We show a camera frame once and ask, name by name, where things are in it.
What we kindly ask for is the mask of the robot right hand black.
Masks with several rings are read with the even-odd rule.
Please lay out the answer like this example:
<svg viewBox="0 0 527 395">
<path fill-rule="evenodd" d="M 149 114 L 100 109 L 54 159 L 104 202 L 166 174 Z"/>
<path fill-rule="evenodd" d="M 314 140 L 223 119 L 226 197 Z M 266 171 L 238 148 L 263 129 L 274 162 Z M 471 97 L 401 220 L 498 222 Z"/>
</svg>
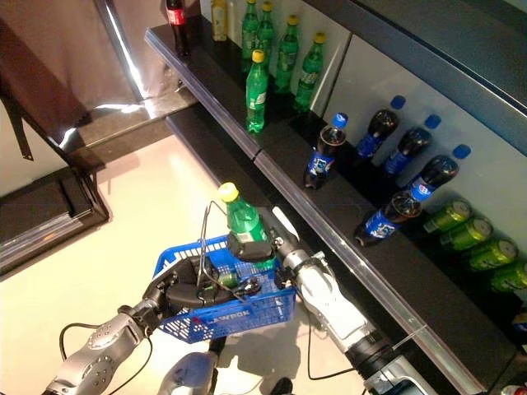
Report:
<svg viewBox="0 0 527 395">
<path fill-rule="evenodd" d="M 277 259 L 281 263 L 300 248 L 296 229 L 278 206 L 257 207 L 256 210 L 256 226 L 240 234 L 231 230 L 227 236 L 227 248 L 242 262 L 256 264 Z"/>
</svg>

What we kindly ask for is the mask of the robot left hand black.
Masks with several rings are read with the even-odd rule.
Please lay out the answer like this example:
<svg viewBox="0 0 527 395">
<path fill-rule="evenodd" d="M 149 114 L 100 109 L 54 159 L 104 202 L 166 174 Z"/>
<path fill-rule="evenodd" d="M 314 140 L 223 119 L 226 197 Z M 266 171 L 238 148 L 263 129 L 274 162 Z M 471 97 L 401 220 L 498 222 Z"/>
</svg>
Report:
<svg viewBox="0 0 527 395">
<path fill-rule="evenodd" d="M 230 290 L 224 290 L 211 281 L 205 273 L 214 279 L 219 276 L 218 270 L 209 258 L 205 258 L 205 268 L 197 286 L 200 257 L 179 260 L 152 280 L 143 294 L 144 299 L 154 300 L 158 307 L 168 305 L 180 308 L 200 309 L 223 304 L 234 300 Z"/>
</svg>

